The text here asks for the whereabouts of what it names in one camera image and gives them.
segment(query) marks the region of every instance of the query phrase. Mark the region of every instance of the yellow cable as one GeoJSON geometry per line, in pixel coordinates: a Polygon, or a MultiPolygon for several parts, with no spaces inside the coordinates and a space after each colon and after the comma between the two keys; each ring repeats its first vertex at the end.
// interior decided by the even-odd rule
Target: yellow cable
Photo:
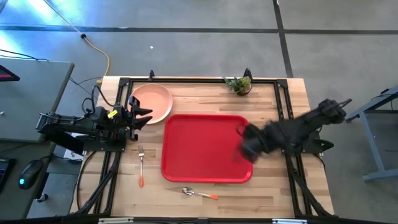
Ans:
{"type": "MultiPolygon", "coordinates": [[[[80,32],[74,25],[72,25],[70,22],[68,22],[59,12],[57,12],[57,10],[55,10],[55,9],[47,2],[47,0],[43,0],[43,1],[44,1],[55,13],[57,13],[67,24],[69,24],[70,27],[74,28],[80,35],[83,35],[83,34],[84,34],[84,33],[80,32]]],[[[84,39],[84,40],[87,42],[87,44],[89,44],[92,48],[94,48],[95,50],[97,50],[97,51],[101,52],[103,55],[105,55],[105,57],[106,57],[106,59],[107,59],[107,61],[108,61],[108,64],[107,64],[106,70],[105,70],[105,74],[104,74],[104,76],[106,76],[106,75],[108,74],[108,71],[109,71],[109,65],[111,64],[111,60],[109,59],[109,56],[108,56],[105,52],[103,52],[101,49],[95,47],[95,46],[88,40],[87,36],[86,36],[86,37],[83,37],[83,39],[84,39]]]]}

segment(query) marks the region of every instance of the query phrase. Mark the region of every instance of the small potted plant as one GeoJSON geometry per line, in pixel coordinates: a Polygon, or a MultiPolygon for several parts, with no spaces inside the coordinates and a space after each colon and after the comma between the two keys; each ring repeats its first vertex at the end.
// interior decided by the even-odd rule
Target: small potted plant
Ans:
{"type": "Polygon", "coordinates": [[[232,80],[224,77],[224,81],[238,96],[247,95],[251,91],[251,79],[249,77],[239,79],[234,77],[232,80]]]}

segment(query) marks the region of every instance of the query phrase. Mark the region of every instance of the yellow label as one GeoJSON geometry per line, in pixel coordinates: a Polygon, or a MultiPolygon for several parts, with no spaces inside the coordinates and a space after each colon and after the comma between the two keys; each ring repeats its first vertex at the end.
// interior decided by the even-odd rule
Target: yellow label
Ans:
{"type": "Polygon", "coordinates": [[[110,113],[108,114],[108,118],[112,118],[112,117],[115,116],[117,113],[118,113],[117,110],[114,110],[114,111],[110,112],[110,113]]]}

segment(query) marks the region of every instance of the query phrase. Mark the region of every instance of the fork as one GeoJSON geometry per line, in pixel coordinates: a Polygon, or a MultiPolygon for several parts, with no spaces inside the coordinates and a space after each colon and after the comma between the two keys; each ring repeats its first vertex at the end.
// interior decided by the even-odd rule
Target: fork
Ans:
{"type": "Polygon", "coordinates": [[[142,161],[144,160],[144,148],[141,145],[138,146],[138,156],[139,156],[139,159],[141,161],[141,163],[140,163],[139,186],[143,187],[144,186],[144,174],[142,173],[142,161]]]}

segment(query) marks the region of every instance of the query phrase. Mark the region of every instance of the computer mouse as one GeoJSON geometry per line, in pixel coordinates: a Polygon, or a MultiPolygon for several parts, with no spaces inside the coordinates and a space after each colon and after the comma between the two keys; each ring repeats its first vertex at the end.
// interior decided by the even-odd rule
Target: computer mouse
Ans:
{"type": "Polygon", "coordinates": [[[25,169],[22,171],[21,175],[19,176],[19,188],[24,190],[31,188],[35,183],[37,175],[39,174],[43,166],[44,163],[41,160],[33,160],[28,163],[25,169]]]}

